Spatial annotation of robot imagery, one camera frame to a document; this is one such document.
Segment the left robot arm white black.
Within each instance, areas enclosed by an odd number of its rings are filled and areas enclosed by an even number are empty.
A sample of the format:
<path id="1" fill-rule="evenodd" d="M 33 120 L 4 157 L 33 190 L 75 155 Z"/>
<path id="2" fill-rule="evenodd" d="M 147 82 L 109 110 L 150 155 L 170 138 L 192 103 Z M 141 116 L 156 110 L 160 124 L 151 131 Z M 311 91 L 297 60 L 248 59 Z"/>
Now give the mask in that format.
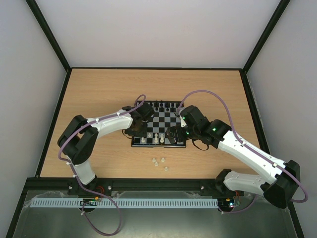
<path id="1" fill-rule="evenodd" d="M 58 156 L 71 164 L 83 185 L 88 185 L 96 178 L 89 161 L 96 140 L 122 130 L 129 136 L 146 137 L 147 121 L 153 114 L 152 106 L 144 102 L 100 118 L 86 119 L 77 115 L 57 141 L 60 147 Z"/>

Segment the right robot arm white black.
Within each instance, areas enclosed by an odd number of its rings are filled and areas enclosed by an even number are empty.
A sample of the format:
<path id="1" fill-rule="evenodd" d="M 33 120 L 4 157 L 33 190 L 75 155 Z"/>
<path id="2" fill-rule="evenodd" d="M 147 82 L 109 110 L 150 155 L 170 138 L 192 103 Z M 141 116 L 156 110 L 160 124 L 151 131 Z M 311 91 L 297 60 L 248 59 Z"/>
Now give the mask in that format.
<path id="1" fill-rule="evenodd" d="M 244 191 L 264 197 L 278 208 L 286 208 L 300 181 L 300 166 L 285 162 L 249 143 L 225 122 L 209 121 L 196 106 L 182 108 L 178 115 L 180 125 L 169 127 L 165 136 L 170 142 L 201 141 L 208 147 L 224 151 L 249 166 L 256 175 L 223 170 L 215 179 L 221 194 Z"/>

